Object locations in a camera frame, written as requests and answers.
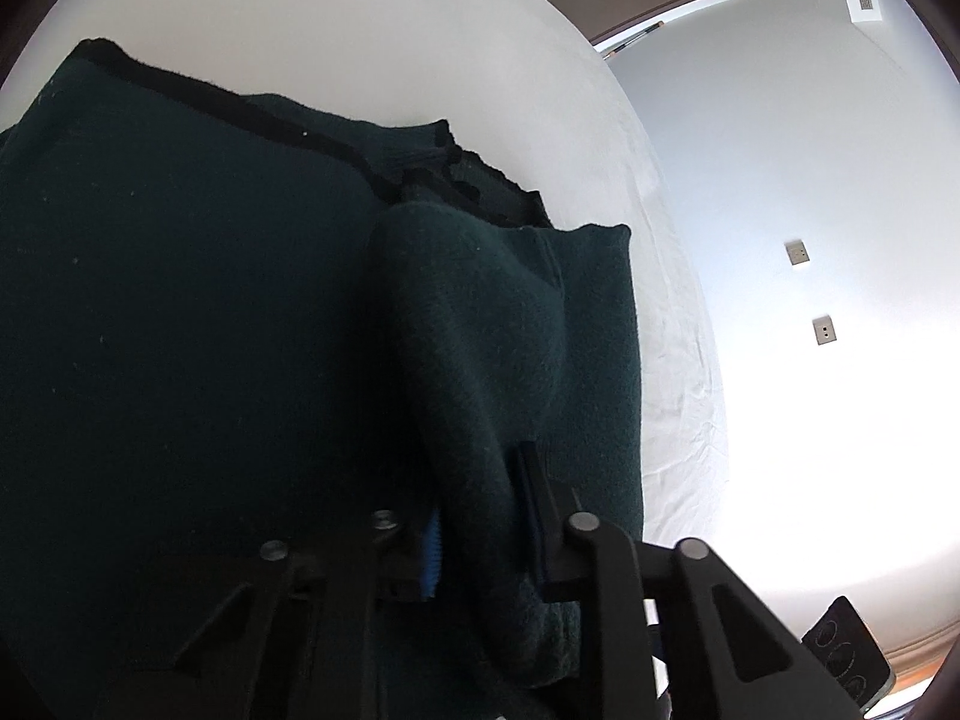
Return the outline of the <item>dark green knit sweater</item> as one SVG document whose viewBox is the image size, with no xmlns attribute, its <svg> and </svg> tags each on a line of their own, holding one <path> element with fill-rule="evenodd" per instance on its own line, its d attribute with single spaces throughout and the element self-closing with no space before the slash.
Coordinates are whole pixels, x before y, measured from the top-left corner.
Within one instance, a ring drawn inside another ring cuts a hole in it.
<svg viewBox="0 0 960 720">
<path fill-rule="evenodd" d="M 2 137 L 2 712 L 327 715 L 374 509 L 441 518 L 404 717 L 581 665 L 506 468 L 643 526 L 631 232 L 386 128 L 78 44 Z"/>
</svg>

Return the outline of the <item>white bed sheet mattress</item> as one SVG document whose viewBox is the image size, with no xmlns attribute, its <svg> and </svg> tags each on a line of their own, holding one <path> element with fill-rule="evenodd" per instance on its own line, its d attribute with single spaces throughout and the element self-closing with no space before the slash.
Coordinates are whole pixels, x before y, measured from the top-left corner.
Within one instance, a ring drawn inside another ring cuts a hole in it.
<svg viewBox="0 0 960 720">
<path fill-rule="evenodd" d="M 544 197 L 563 229 L 623 223 L 643 366 L 644 534 L 697 533 L 713 342 L 646 130 L 612 70 L 545 0 L 59 0 L 2 88 L 18 121 L 85 37 L 236 93 L 376 122 L 446 121 Z"/>
</svg>

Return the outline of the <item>lower wall socket plate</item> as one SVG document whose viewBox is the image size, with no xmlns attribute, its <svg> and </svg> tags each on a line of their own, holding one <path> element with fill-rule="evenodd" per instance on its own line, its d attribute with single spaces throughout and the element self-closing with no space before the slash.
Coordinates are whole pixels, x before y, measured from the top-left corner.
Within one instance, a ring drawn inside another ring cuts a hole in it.
<svg viewBox="0 0 960 720">
<path fill-rule="evenodd" d="M 835 343 L 836 330 L 832 317 L 818 317 L 818 319 L 812 320 L 812 327 L 814 327 L 815 339 L 818 344 Z"/>
</svg>

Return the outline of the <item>upper wall switch plate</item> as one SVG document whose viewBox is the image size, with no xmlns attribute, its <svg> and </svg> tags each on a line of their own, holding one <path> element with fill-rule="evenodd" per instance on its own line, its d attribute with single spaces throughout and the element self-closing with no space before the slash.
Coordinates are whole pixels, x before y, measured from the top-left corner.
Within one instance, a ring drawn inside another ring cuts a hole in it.
<svg viewBox="0 0 960 720">
<path fill-rule="evenodd" d="M 788 252 L 788 259 L 793 265 L 800 265 L 801 263 L 808 262 L 811 260 L 809 257 L 809 252 L 807 252 L 807 247 L 805 247 L 804 242 L 800 239 L 795 241 L 789 241 L 784 244 L 784 249 Z"/>
</svg>

